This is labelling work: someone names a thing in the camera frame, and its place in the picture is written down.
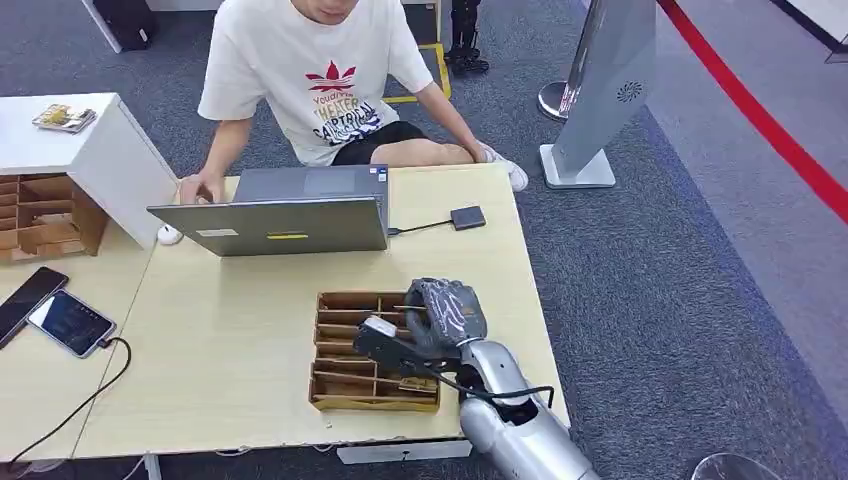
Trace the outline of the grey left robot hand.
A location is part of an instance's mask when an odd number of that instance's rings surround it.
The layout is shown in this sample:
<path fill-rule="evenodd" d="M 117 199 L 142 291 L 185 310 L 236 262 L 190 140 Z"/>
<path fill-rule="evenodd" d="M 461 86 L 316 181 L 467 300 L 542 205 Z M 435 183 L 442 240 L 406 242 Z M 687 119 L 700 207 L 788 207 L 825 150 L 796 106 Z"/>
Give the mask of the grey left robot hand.
<path fill-rule="evenodd" d="M 474 289 L 458 280 L 418 278 L 405 297 L 405 322 L 417 348 L 436 356 L 487 336 L 488 325 Z"/>

